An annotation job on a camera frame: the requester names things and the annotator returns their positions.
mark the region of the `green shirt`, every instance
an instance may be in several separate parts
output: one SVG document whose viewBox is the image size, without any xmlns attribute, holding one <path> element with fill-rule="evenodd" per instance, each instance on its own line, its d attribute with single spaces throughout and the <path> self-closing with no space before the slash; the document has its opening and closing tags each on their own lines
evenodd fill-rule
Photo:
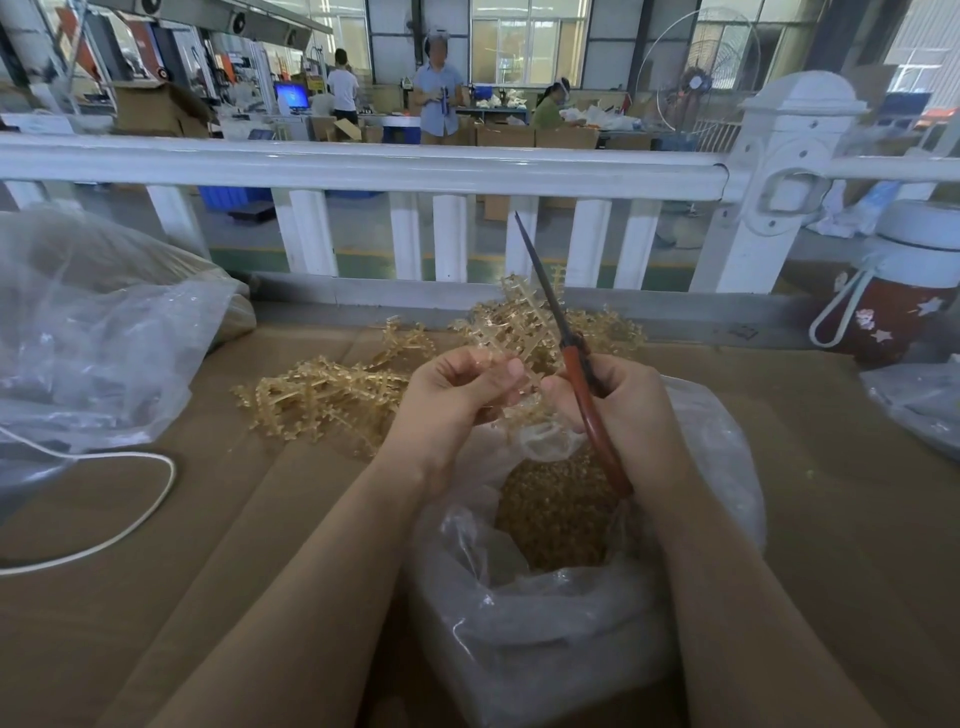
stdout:
<svg viewBox="0 0 960 728">
<path fill-rule="evenodd" d="M 560 116 L 557 102 L 547 96 L 534 111 L 534 118 L 530 126 L 534 129 L 559 129 L 563 125 L 564 118 Z"/>
</svg>

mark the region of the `computer monitor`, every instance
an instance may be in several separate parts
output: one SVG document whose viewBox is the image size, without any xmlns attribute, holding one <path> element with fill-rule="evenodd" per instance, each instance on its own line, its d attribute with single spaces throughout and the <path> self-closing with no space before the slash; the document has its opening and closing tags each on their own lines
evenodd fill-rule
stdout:
<svg viewBox="0 0 960 728">
<path fill-rule="evenodd" d="M 310 102 L 306 98 L 306 88 L 300 84 L 274 84 L 276 96 L 283 97 L 290 109 L 309 109 Z"/>
</svg>

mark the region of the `scissors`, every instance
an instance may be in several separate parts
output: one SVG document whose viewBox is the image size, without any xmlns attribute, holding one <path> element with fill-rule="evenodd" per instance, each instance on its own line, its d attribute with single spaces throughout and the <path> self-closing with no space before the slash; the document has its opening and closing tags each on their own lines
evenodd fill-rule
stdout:
<svg viewBox="0 0 960 728">
<path fill-rule="evenodd" d="M 593 445 L 593 449 L 596 450 L 600 467 L 613 491 L 620 497 L 630 497 L 634 494 L 634 487 L 630 484 L 630 479 L 623 470 L 620 456 L 613 448 L 610 433 L 604 427 L 603 420 L 600 419 L 600 413 L 597 412 L 596 403 L 593 401 L 594 397 L 603 399 L 610 391 L 593 372 L 589 360 L 590 351 L 584 337 L 570 328 L 564 310 L 560 308 L 557 295 L 553 292 L 553 287 L 546 276 L 546 271 L 543 270 L 540 256 L 534 250 L 530 235 L 527 234 L 523 223 L 520 222 L 520 216 L 514 213 L 514 217 L 517 226 L 520 228 L 523 243 L 527 246 L 527 253 L 530 254 L 530 259 L 533 262 L 534 271 L 537 273 L 537 278 L 540 279 L 543 296 L 546 297 L 554 321 L 557 322 L 557 328 L 560 330 L 560 352 L 564 357 L 566 376 L 570 380 L 573 394 L 577 398 L 577 406 L 580 408 L 580 415 L 584 419 L 584 429 L 587 431 L 587 437 L 590 444 Z"/>
</svg>

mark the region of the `forearm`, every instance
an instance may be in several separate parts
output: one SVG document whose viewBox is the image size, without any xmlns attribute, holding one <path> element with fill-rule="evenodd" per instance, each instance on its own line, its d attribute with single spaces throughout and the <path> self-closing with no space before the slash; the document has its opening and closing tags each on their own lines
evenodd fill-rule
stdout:
<svg viewBox="0 0 960 728">
<path fill-rule="evenodd" d="M 423 497 L 374 461 L 154 726 L 352 726 Z"/>
<path fill-rule="evenodd" d="M 692 724 L 882 725 L 707 486 L 660 495 Z"/>
</svg>

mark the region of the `blue shirt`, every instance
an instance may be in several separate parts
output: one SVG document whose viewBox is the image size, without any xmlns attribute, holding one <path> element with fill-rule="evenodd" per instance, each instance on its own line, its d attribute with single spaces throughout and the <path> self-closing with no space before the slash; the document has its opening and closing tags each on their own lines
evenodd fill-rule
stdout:
<svg viewBox="0 0 960 728">
<path fill-rule="evenodd" d="M 417 75 L 414 76 L 414 88 L 419 88 L 425 93 L 436 91 L 441 88 L 446 89 L 446 117 L 444 117 L 444 105 L 439 101 L 428 101 L 420 110 L 420 130 L 422 132 L 432 133 L 434 136 L 444 136 L 454 134 L 460 128 L 460 122 L 457 121 L 456 111 L 453 110 L 454 101 L 457 98 L 456 90 L 458 85 L 464 84 L 464 77 L 460 71 L 449 63 L 439 71 L 435 71 L 430 63 L 422 65 Z"/>
</svg>

